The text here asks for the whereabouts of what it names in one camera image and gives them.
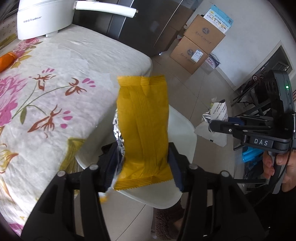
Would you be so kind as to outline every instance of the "foil wrapper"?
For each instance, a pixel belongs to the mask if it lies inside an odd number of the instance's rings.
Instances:
[[[211,121],[211,114],[210,114],[211,110],[207,111],[206,113],[202,114],[202,119],[204,121],[206,121],[208,124]]]
[[[118,152],[119,152],[119,157],[118,157],[118,166],[117,166],[117,171],[116,175],[121,172],[123,161],[124,161],[124,154],[125,154],[125,148],[124,148],[124,139],[121,136],[121,132],[118,126],[118,113],[117,109],[115,111],[114,119],[113,119],[113,133],[116,138],[117,144],[118,144]]]

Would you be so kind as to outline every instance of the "floor tile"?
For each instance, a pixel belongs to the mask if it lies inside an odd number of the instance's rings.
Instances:
[[[166,70],[168,70],[172,75],[177,77],[182,82],[186,81],[191,76],[191,74],[186,69],[184,69],[171,57],[162,58],[161,61],[158,59],[153,60],[161,64]]]
[[[190,120],[197,97],[177,78],[167,83],[169,104]]]
[[[205,106],[210,105],[212,98],[216,98],[217,101],[225,99],[230,104],[229,96],[232,92],[233,90],[229,84],[214,70],[209,75],[204,76],[198,99]]]
[[[226,146],[220,147],[197,136],[193,163],[201,166],[207,172],[220,173],[226,170],[233,176],[235,166],[233,137],[228,135]]]
[[[111,241],[115,241],[134,221],[144,204],[135,201],[117,191],[112,191],[108,200],[102,204],[102,211]],[[74,202],[75,225],[78,234],[83,233],[80,216],[80,196]]]
[[[150,238],[146,241],[161,241],[160,239],[154,239],[154,238]]]
[[[188,79],[183,80],[182,83],[191,90],[191,92],[198,97],[200,93],[200,89],[202,86],[202,82],[205,76],[205,72],[199,68],[197,69],[193,75],[191,75]]]
[[[154,56],[152,60],[158,62],[172,75],[184,82],[191,76],[191,74],[170,57],[171,52],[174,50],[175,46],[177,46],[178,42],[178,40],[175,40],[168,51],[163,52],[161,55]]]
[[[153,68],[151,76],[164,75],[166,81],[169,81],[172,78],[174,78],[174,76],[170,74],[169,71],[167,71],[162,65],[157,63],[155,60],[152,60],[152,66]]]
[[[117,241],[149,241],[151,240],[151,223],[153,207],[145,205],[132,224]]]
[[[162,52],[160,55],[154,56],[153,59],[156,60],[157,62],[161,62],[163,61],[163,59],[170,58],[171,52],[178,45],[178,43],[179,43],[179,40],[175,39],[167,51]]]
[[[192,116],[190,118],[190,122],[192,125],[197,127],[202,121],[202,114],[206,113],[208,108],[199,100],[197,99]]]

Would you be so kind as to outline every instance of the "black cable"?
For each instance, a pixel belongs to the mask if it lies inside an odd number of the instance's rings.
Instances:
[[[245,103],[248,103],[249,105],[250,105],[250,104],[254,104],[254,103],[250,103],[250,102],[248,102],[248,101],[241,101],[241,102],[239,102],[239,103],[244,103],[244,104],[245,104]]]
[[[234,179],[236,183],[240,184],[264,184],[266,179]]]
[[[286,162],[286,164],[285,164],[285,167],[284,167],[282,173],[280,174],[278,180],[277,180],[277,181],[276,181],[276,182],[270,187],[270,189],[265,193],[265,195],[264,195],[264,196],[263,196],[258,202],[255,203],[254,207],[257,206],[259,203],[261,203],[261,202],[264,200],[264,198],[266,198],[267,195],[270,194],[270,192],[275,188],[276,184],[280,181],[280,179],[282,178],[282,176],[286,174],[286,169],[287,169],[287,167],[288,167],[288,163],[289,163],[289,161],[290,161],[290,156],[291,156],[291,154],[292,154],[292,150],[293,150],[293,143],[294,143],[294,133],[293,133],[293,136],[292,136],[292,139],[291,139],[291,148],[290,148],[290,152],[289,152],[289,155],[288,155],[288,159],[287,159],[287,162]]]

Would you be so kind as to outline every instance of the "white chair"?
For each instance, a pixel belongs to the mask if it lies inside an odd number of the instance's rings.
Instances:
[[[96,141],[100,141],[99,139],[101,139],[102,142],[100,145],[94,144],[94,137],[96,137]],[[95,149],[98,150],[101,146],[109,144],[115,140],[113,132],[104,138],[104,135],[100,134],[100,130],[96,130],[95,134],[91,135],[90,138],[90,140],[88,138],[76,155],[76,160],[83,169],[92,163],[96,163],[96,159],[100,153],[98,151],[94,152]],[[168,140],[169,142],[173,142],[178,152],[185,155],[188,158],[188,161],[192,163],[197,142],[194,127],[188,119],[171,106],[169,106]],[[93,150],[93,153],[95,153],[93,156],[90,156],[90,150]],[[158,209],[165,209],[173,206],[182,195],[180,190],[176,187],[174,180],[139,188],[121,190],[118,192]]]

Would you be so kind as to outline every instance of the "cardboard box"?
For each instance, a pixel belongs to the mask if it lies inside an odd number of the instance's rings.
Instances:
[[[180,31],[193,14],[193,10],[180,5],[168,22],[168,26]]]
[[[196,16],[184,35],[207,54],[210,54],[225,37],[224,33],[200,15]]]
[[[193,74],[209,55],[187,37],[175,47],[170,57]]]
[[[230,29],[233,20],[222,12],[215,5],[212,5],[204,18],[218,28],[222,33],[226,33]]]
[[[177,38],[178,31],[174,28],[166,26],[163,30],[162,34],[160,35],[159,39],[155,43],[154,48],[159,52],[167,51],[174,40]]]

